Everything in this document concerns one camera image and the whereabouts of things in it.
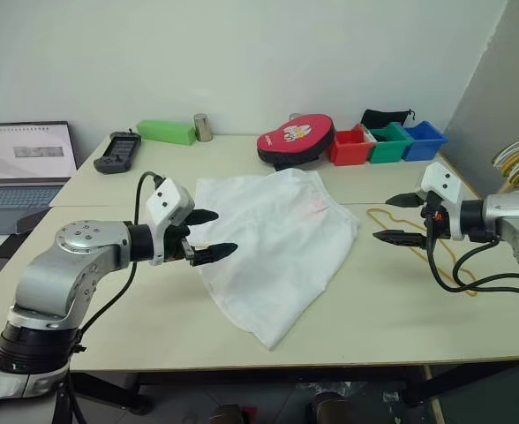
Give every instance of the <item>beige tabletop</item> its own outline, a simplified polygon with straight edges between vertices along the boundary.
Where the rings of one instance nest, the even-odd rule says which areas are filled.
[[[380,229],[366,215],[372,206],[379,205],[348,206],[362,221],[349,256],[273,351],[222,315],[187,262],[141,263],[131,289],[86,334],[87,351],[73,357],[72,367],[178,370],[519,358],[519,296],[472,298],[443,291],[408,248],[372,236]],[[420,221],[417,209],[387,208],[397,218]],[[0,331],[23,268],[51,245],[59,227],[78,219],[127,220],[132,211],[52,209],[0,273]],[[474,246],[449,244],[458,256]],[[437,257],[442,268],[451,269],[441,249]],[[468,268],[477,276],[518,270],[511,249],[503,245],[472,259]],[[101,280],[89,314],[120,290],[128,272]]]
[[[79,168],[50,206],[132,205],[139,176],[152,170],[174,178],[194,195],[198,178],[228,178],[241,175],[267,175],[274,172],[256,152],[256,136],[219,135],[207,143],[192,146],[143,140],[130,171],[103,175],[95,170],[93,160],[109,144],[105,140]],[[449,164],[439,156],[439,160]],[[334,166],[323,155],[318,161],[301,166],[317,170],[332,197],[339,203],[382,203],[388,198],[414,190],[420,172],[430,162],[379,163]],[[474,194],[466,189],[465,195]],[[145,187],[147,198],[152,186]]]

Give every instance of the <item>yellow rope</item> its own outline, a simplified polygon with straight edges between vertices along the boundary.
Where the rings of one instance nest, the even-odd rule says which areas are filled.
[[[413,227],[415,228],[418,228],[420,229],[421,231],[425,231],[426,228],[421,226],[421,225],[418,225],[417,223],[413,223],[411,221],[407,221],[406,219],[396,219],[393,217],[393,215],[391,215],[391,213],[385,209],[381,209],[381,208],[369,208],[367,209],[366,213],[367,215],[373,220],[375,221],[383,230],[389,230],[389,228],[382,222],[379,220],[379,218],[377,218],[377,216],[374,215],[374,213],[376,212],[380,212],[382,214],[386,214],[389,216],[389,219],[391,221],[393,221],[394,223],[407,223],[408,225],[412,225]],[[448,253],[450,254],[450,256],[452,257],[452,262],[455,263],[457,262],[457,258],[455,257],[455,254],[454,252],[452,252],[452,249],[450,249],[448,247],[448,245],[446,244],[446,242],[442,239],[439,239],[438,240],[440,242],[441,245],[444,246],[444,248],[448,251]],[[409,247],[409,249],[412,251],[412,253],[414,253],[416,256],[418,256],[420,259],[422,259],[424,262],[428,263],[428,259],[426,259],[426,256],[424,256],[418,249],[416,249],[415,247]],[[472,281],[476,281],[476,277],[473,275],[473,273],[467,269],[464,269],[464,268],[461,268],[460,269],[462,272],[466,273],[468,276],[471,277],[471,280]],[[447,278],[449,281],[451,281],[454,285],[455,284],[455,281],[454,279],[452,278],[452,276],[450,276],[446,271],[444,271],[443,269],[438,269],[438,271],[445,277]],[[477,296],[478,295],[478,292],[477,291],[470,291],[470,290],[467,290],[465,292],[468,296]]]

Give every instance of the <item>green case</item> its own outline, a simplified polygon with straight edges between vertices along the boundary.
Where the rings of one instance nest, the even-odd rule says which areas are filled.
[[[385,128],[369,130],[373,136],[383,137],[369,154],[370,163],[399,162],[405,149],[412,142],[409,134],[399,124],[392,122]]]
[[[195,129],[190,124],[167,121],[140,121],[136,128],[142,139],[190,146],[197,139]]]

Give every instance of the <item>green bin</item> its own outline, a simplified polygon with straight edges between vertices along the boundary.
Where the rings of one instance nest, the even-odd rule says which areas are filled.
[[[396,122],[369,131],[377,140],[369,154],[370,163],[399,162],[405,149],[412,142],[409,134]]]

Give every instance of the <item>laptop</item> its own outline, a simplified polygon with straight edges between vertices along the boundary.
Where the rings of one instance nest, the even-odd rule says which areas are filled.
[[[0,124],[0,234],[48,208],[76,172],[67,122]]]

